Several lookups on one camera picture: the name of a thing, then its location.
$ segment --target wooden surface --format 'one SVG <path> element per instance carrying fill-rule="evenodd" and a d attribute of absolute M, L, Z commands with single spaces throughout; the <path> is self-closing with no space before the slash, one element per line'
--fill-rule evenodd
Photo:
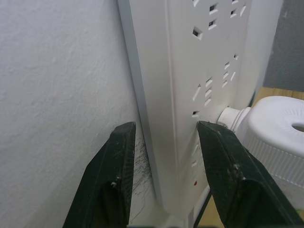
<path fill-rule="evenodd" d="M 285 89 L 278 89 L 278 88 L 267 88 L 262 87 L 258 91 L 258 94 L 253 102 L 252 107 L 262 98 L 268 96 L 288 96 L 297 99 L 304 100 L 304 92 L 297 92 L 292 90 L 285 90 Z M 300 217 L 304 221 L 304 211 L 299 211 Z M 215 226 L 218 228 L 223 228 L 224 225 L 222 224 L 217 208 L 214 203 L 214 199 L 211 196 L 209 203 L 204 211 L 203 216 L 200 219 L 199 226 Z"/>

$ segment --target gray wall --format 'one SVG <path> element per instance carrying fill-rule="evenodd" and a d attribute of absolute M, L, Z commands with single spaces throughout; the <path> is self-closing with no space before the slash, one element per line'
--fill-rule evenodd
<path fill-rule="evenodd" d="M 263 86 L 304 92 L 303 0 L 283 3 Z"/>

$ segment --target white power strip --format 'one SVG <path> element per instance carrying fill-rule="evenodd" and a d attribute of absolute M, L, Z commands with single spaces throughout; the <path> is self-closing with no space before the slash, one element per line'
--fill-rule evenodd
<path fill-rule="evenodd" d="M 251 0 L 119 0 L 158 201 L 187 217 L 207 187 L 198 120 L 232 105 Z"/>

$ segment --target white wall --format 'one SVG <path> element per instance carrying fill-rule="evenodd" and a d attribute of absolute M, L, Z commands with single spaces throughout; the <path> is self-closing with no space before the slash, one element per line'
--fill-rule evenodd
<path fill-rule="evenodd" d="M 156 203 L 117 2 L 0 3 L 0 224 L 61 227 L 89 161 L 137 122 L 130 222 Z"/>
<path fill-rule="evenodd" d="M 262 86 L 283 0 L 253 0 L 234 107 L 248 106 Z"/>

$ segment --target electrical outlet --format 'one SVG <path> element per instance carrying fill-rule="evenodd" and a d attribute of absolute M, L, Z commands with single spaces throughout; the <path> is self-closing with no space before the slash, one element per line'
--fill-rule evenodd
<path fill-rule="evenodd" d="M 233 104 L 251 0 L 118 2 L 156 196 L 185 218 L 208 185 L 196 124 Z"/>

